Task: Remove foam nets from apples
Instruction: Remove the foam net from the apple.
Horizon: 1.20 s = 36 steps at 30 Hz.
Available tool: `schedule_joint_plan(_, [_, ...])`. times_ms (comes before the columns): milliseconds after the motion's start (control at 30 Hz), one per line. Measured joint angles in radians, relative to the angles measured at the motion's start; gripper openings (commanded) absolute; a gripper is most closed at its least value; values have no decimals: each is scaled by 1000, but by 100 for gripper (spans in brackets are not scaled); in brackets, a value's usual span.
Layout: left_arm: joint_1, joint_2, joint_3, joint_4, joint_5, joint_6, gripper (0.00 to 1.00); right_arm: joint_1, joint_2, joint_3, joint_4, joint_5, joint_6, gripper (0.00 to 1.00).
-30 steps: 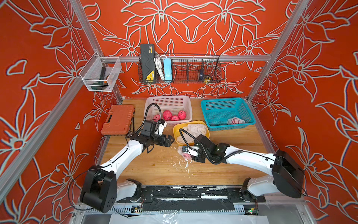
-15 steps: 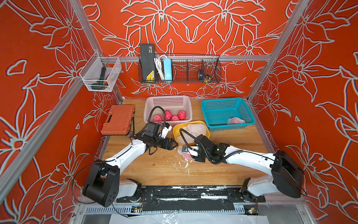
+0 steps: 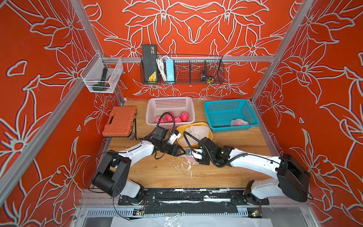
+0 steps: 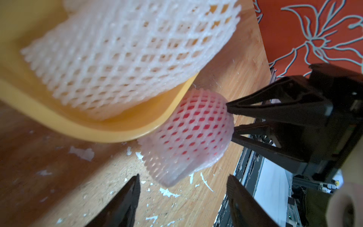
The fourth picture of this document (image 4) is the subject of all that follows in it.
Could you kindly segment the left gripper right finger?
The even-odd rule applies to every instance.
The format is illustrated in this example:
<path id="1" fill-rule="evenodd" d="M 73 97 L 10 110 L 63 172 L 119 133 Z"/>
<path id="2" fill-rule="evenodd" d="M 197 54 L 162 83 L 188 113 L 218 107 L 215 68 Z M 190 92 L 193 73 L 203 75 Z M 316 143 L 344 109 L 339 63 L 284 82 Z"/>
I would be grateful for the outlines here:
<path id="1" fill-rule="evenodd" d="M 278 227 L 233 175 L 228 177 L 226 194 L 234 227 Z"/>

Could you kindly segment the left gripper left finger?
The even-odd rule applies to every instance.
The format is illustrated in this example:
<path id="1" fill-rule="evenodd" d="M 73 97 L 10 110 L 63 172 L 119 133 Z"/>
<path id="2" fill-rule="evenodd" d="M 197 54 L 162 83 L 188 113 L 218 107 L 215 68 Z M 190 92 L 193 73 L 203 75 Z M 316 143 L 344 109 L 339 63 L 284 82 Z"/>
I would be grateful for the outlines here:
<path id="1" fill-rule="evenodd" d="M 140 199 L 140 175 L 133 176 L 88 227 L 133 227 Z"/>

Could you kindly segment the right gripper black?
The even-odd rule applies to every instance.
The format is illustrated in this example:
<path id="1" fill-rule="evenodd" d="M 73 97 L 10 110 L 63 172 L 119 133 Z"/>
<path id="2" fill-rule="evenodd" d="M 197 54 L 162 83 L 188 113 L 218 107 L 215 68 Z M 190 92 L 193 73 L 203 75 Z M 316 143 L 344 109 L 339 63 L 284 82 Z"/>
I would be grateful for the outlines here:
<path id="1" fill-rule="evenodd" d="M 310 69 L 309 79 L 284 77 L 228 102 L 229 113 L 268 120 L 234 127 L 232 142 L 293 174 L 329 182 L 363 134 L 363 75 L 328 63 Z M 303 136 L 309 162 L 290 124 L 323 126 Z"/>

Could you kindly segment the netted apple large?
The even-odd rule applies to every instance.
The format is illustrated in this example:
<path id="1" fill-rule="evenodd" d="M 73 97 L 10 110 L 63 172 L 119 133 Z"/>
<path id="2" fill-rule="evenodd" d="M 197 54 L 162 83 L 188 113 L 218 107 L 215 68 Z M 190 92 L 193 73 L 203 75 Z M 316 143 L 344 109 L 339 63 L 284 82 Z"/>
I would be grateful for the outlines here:
<path id="1" fill-rule="evenodd" d="M 164 187 L 209 168 L 226 152 L 233 134 L 233 114 L 219 93 L 192 89 L 167 121 L 138 139 L 144 165 Z"/>

